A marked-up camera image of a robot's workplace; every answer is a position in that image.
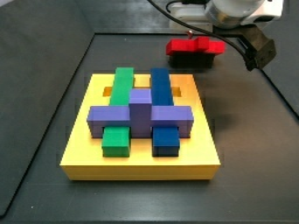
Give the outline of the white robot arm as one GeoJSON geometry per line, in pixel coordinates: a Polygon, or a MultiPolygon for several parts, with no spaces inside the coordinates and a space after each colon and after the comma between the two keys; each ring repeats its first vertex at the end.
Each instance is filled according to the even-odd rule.
{"type": "Polygon", "coordinates": [[[206,32],[246,25],[266,26],[283,14],[285,0],[174,0],[166,6],[174,18],[206,32]]]}

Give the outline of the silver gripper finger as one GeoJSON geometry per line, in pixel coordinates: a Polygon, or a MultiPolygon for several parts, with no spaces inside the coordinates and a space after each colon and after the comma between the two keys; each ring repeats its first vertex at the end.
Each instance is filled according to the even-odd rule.
{"type": "Polygon", "coordinates": [[[187,31],[189,39],[193,39],[193,31],[187,31]]]}

